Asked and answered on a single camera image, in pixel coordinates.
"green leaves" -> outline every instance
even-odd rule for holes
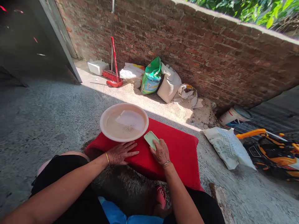
[[[287,0],[286,3],[284,4],[282,10],[284,11],[286,8],[288,8],[292,2],[293,2],[293,0]]]
[[[201,7],[271,28],[277,21],[299,11],[299,0],[187,0]]]

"sandal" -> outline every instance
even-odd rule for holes
[[[157,186],[156,187],[156,202],[162,205],[162,208],[164,209],[166,206],[166,193],[163,187]]]

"hand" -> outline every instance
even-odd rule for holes
[[[167,148],[167,145],[163,139],[159,139],[160,144],[156,141],[153,140],[153,143],[155,144],[156,151],[150,147],[150,152],[153,154],[154,158],[156,161],[160,164],[163,165],[165,164],[169,159],[169,151]]]
[[[127,165],[128,163],[124,161],[125,158],[130,156],[135,156],[139,151],[129,152],[131,149],[137,146],[135,141],[124,142],[113,147],[107,152],[109,161],[111,165]]]

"green phone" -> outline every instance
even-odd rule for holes
[[[155,136],[155,134],[152,131],[146,133],[144,135],[144,139],[155,151],[157,150],[153,140],[156,140],[159,144],[160,144],[160,140]]]

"gray concrete ground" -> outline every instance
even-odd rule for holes
[[[208,193],[209,182],[225,189],[236,223],[298,223],[298,184],[244,166],[227,170],[202,132],[217,124],[209,107],[192,111],[165,104],[155,94],[142,96],[131,84],[109,88],[104,78],[86,72],[85,62],[76,65],[82,68],[78,69],[82,84],[76,84],[71,74],[41,69],[24,77],[29,88],[0,89],[1,216],[27,200],[39,166],[55,154],[79,151],[100,133],[99,120],[105,109],[130,102],[141,106],[149,117],[199,139],[202,186]],[[128,190],[137,190],[137,185],[131,183]]]

